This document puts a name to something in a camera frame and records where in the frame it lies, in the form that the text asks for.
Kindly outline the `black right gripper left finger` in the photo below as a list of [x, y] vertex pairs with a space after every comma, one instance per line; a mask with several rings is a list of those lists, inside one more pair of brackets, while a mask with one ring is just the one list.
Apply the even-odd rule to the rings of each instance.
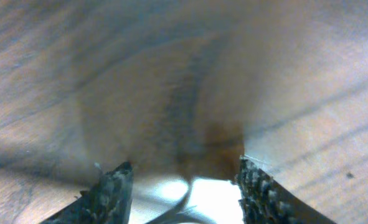
[[41, 224], [128, 224], [132, 189], [133, 168], [126, 161], [102, 173], [90, 190]]

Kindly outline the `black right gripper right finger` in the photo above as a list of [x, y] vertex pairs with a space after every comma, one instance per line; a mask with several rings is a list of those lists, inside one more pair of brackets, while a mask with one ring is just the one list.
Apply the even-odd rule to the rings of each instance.
[[335, 224], [295, 197], [247, 156], [240, 156], [236, 183], [245, 224]]

